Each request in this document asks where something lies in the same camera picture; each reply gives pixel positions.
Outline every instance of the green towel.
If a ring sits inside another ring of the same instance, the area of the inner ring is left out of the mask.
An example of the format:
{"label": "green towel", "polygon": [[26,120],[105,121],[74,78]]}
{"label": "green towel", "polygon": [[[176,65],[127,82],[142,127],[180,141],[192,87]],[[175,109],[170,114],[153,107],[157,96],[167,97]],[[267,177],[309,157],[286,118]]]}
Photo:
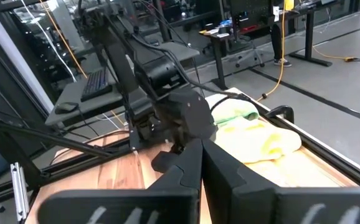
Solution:
{"label": "green towel", "polygon": [[220,127],[238,117],[244,117],[250,121],[258,119],[259,113],[256,107],[249,102],[228,99],[213,110],[212,116],[215,123]]}

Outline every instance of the sneaker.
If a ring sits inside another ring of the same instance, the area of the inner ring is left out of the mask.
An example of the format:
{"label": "sneaker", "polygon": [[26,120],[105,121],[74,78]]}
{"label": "sneaker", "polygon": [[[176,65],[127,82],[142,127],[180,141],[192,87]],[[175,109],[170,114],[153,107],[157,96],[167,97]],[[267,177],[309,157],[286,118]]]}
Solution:
{"label": "sneaker", "polygon": [[281,66],[281,61],[284,63],[284,67],[290,67],[292,64],[287,59],[274,59],[274,64]]}

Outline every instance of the cloth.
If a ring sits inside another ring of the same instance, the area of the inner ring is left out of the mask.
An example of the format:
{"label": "cloth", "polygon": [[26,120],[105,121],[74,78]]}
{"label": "cloth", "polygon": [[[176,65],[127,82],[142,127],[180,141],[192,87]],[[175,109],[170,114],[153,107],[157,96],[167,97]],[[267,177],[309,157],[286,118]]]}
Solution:
{"label": "cloth", "polygon": [[241,116],[219,128],[215,143],[243,163],[278,159],[301,147],[297,133]]}
{"label": "cloth", "polygon": [[228,99],[219,104],[212,112],[215,123],[220,127],[237,117],[254,120],[259,117],[256,107],[243,100]]}

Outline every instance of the table leg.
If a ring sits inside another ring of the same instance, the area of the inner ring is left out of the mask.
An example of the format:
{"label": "table leg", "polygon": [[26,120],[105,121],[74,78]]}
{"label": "table leg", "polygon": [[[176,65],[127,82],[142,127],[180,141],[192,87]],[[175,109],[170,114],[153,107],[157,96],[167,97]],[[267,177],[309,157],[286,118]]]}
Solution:
{"label": "table leg", "polygon": [[222,64],[222,53],[220,51],[220,41],[212,38],[211,42],[213,46],[213,52],[215,55],[216,70],[218,76],[218,78],[212,79],[211,82],[215,84],[217,87],[219,87],[221,90],[228,90],[224,81],[224,71]]}
{"label": "table leg", "polygon": [[300,55],[297,53],[290,54],[291,57],[304,60],[307,62],[315,63],[325,67],[332,65],[332,62],[327,62],[325,60],[320,60],[313,58],[311,56],[311,51],[313,50],[313,26],[314,26],[314,12],[307,14],[306,19],[306,44],[305,44],[305,55]]}

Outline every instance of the wooden table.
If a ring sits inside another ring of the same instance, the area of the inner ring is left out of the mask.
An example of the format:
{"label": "wooden table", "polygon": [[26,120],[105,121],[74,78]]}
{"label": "wooden table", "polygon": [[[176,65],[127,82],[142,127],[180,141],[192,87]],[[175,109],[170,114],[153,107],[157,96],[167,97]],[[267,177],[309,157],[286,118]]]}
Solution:
{"label": "wooden table", "polygon": [[[90,144],[104,146],[125,137],[126,134],[117,134],[92,141]],[[152,169],[152,159],[159,151],[168,151],[170,146],[169,143],[161,144],[139,152],[138,156],[129,154],[42,187],[31,208],[26,224],[37,224],[37,210],[40,204],[50,195],[62,190],[148,188],[162,175]],[[69,151],[62,154],[55,162],[69,159],[80,153]],[[275,161],[256,162],[247,164],[247,166],[282,187],[357,186],[304,147]],[[204,189],[202,189],[201,197],[201,223],[211,223]]]}

